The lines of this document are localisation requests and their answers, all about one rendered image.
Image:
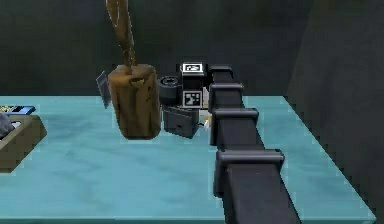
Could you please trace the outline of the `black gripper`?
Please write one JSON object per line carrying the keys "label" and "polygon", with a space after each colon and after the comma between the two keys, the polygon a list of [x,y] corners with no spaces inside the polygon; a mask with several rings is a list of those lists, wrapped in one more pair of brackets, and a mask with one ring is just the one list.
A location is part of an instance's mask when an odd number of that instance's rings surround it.
{"label": "black gripper", "polygon": [[182,106],[182,83],[177,76],[158,79],[159,99],[163,112],[164,130],[192,139],[199,128],[199,111]]}

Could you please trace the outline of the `pale pink ice cream cone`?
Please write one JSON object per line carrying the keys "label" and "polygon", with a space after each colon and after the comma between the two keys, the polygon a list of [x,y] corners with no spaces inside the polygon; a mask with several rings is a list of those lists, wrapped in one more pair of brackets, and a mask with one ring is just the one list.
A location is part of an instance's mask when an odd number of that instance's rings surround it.
{"label": "pale pink ice cream cone", "polygon": [[211,127],[212,115],[208,111],[209,107],[209,92],[206,87],[203,88],[203,106],[200,109],[200,116],[203,118],[203,127],[208,130]]}

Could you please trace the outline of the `grey flat slab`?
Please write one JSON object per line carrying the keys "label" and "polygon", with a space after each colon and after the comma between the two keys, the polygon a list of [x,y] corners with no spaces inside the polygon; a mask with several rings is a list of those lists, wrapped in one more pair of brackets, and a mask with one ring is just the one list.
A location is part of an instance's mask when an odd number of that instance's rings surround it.
{"label": "grey flat slab", "polygon": [[105,71],[103,71],[97,78],[96,83],[98,86],[98,90],[103,102],[103,105],[105,108],[107,108],[110,105],[111,102],[111,95],[110,95],[110,88],[109,88],[109,82],[108,77]]}

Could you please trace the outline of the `teal table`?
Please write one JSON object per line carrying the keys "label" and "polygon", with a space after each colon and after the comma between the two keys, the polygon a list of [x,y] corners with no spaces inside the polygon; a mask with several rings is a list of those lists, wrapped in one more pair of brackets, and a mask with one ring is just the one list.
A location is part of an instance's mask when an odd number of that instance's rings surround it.
{"label": "teal table", "polygon": [[[374,214],[281,96],[248,96],[264,144],[286,156],[282,178],[303,224],[373,224]],[[215,150],[192,139],[120,135],[97,96],[0,96],[33,105],[46,137],[0,174],[0,224],[224,224],[212,194]]]}

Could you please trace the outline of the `brown open box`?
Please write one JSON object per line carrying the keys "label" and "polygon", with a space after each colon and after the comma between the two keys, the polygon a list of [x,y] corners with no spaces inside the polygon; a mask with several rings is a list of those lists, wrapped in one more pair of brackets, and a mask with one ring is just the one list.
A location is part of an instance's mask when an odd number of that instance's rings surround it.
{"label": "brown open box", "polygon": [[11,115],[19,125],[0,141],[0,173],[11,173],[47,135],[37,115]]}

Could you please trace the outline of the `blue and black book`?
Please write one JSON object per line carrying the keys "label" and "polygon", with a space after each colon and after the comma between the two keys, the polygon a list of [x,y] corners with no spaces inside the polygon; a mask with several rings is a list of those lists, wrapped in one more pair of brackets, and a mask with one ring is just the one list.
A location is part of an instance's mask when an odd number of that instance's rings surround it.
{"label": "blue and black book", "polygon": [[3,112],[7,115],[30,115],[34,111],[34,106],[0,105],[0,112]]}

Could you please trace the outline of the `grey lump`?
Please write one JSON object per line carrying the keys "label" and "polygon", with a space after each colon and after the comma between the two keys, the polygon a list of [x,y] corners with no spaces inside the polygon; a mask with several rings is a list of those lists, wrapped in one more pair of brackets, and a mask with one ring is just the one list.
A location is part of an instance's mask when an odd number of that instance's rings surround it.
{"label": "grey lump", "polygon": [[0,140],[6,137],[14,129],[15,127],[13,126],[9,116],[0,112]]}

